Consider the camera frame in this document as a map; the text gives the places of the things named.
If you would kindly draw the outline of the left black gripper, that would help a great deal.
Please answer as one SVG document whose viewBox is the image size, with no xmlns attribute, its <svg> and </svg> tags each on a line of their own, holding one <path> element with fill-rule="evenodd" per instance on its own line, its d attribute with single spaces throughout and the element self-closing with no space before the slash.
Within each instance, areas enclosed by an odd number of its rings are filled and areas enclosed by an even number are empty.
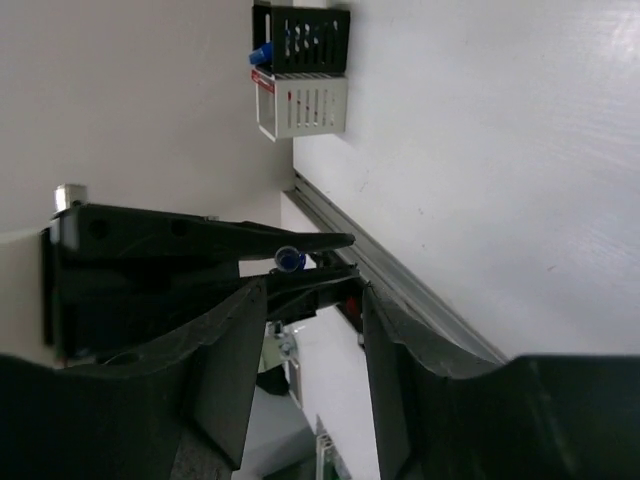
<svg viewBox="0 0 640 480">
<path fill-rule="evenodd" d="M 57 214 L 52 239 L 46 228 L 39 241 L 43 342 L 61 360 L 80 360 L 144 344 L 213 308 L 226 295 L 206 289 L 238 279 L 237 260 L 282 247 L 332 251 L 355 237 L 81 204 Z"/>
</svg>

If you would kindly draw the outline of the blue pen cap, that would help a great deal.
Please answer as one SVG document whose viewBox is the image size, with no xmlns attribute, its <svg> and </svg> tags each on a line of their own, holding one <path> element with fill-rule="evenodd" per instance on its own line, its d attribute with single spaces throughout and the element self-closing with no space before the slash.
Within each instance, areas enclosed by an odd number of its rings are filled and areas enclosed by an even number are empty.
<svg viewBox="0 0 640 480">
<path fill-rule="evenodd" d="M 284 273 L 302 271 L 306 266 L 306 254 L 293 246 L 279 248 L 274 256 L 276 268 Z"/>
</svg>

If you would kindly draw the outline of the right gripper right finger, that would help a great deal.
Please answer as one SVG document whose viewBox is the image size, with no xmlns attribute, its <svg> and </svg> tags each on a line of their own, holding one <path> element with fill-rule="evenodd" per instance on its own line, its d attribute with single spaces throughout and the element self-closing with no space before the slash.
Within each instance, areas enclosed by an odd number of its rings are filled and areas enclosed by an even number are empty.
<svg viewBox="0 0 640 480">
<path fill-rule="evenodd" d="M 384 479 L 635 479 L 639 360 L 458 347 L 373 287 L 364 351 Z"/>
</svg>

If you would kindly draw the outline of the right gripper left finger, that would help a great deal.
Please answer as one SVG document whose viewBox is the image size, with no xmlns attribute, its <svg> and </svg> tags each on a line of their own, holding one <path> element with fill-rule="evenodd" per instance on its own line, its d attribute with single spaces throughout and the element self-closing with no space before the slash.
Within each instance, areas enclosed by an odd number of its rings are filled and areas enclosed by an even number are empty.
<svg viewBox="0 0 640 480">
<path fill-rule="evenodd" d="M 242 463 L 263 281 L 104 364 L 1 359 L 5 479 L 227 479 Z"/>
</svg>

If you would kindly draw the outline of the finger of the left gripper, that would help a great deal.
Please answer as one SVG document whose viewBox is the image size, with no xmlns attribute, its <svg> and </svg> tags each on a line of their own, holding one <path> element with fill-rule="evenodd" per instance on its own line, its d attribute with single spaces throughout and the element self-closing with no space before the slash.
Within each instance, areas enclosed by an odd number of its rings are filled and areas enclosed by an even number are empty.
<svg viewBox="0 0 640 480">
<path fill-rule="evenodd" d="M 293 273 L 241 277 L 238 286 L 262 280 L 269 322 L 295 323 L 314 317 L 318 310 L 346 303 L 361 292 L 355 265 L 334 265 Z"/>
</svg>

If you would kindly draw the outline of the clear spray bottle blue cap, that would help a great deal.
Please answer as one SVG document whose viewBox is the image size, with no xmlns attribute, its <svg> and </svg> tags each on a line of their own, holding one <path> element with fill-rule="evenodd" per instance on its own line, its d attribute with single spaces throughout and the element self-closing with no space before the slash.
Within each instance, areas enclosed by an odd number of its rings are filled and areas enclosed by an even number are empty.
<svg viewBox="0 0 640 480">
<path fill-rule="evenodd" d="M 249 56 L 249 63 L 252 66 L 263 66 L 269 68 L 273 62 L 273 44 L 267 42 L 252 51 Z"/>
</svg>

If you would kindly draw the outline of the red pen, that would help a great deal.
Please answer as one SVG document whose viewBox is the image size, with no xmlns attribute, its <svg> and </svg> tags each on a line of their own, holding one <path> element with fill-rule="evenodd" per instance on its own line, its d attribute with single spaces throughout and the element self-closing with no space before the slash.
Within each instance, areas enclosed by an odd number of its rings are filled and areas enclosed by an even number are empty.
<svg viewBox="0 0 640 480">
<path fill-rule="evenodd" d="M 266 92 L 270 94 L 273 94 L 275 92 L 273 79 L 268 75 L 265 75 L 263 72 L 256 69 L 252 70 L 251 80 L 256 84 L 257 87 L 262 88 Z"/>
</svg>

